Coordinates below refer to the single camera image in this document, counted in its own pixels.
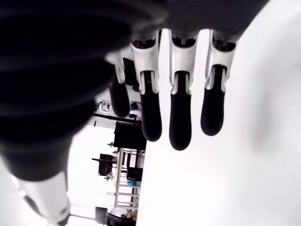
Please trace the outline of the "right robot hand black silver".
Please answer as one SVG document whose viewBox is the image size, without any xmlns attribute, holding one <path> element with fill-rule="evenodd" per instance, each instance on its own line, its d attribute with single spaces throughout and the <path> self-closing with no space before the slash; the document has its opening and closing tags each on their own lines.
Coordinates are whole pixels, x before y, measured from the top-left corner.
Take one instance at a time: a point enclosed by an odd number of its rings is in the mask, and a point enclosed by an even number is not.
<svg viewBox="0 0 301 226">
<path fill-rule="evenodd" d="M 169 139 L 191 139 L 191 85 L 198 33 L 210 31 L 201 128 L 222 128 L 225 83 L 237 42 L 264 0 L 3 0 L 0 3 L 0 156 L 29 206 L 53 226 L 70 216 L 67 162 L 73 136 L 108 89 L 115 114 L 130 105 L 124 58 L 132 59 L 142 131 L 162 132 L 159 31 L 170 38 Z"/>
</svg>

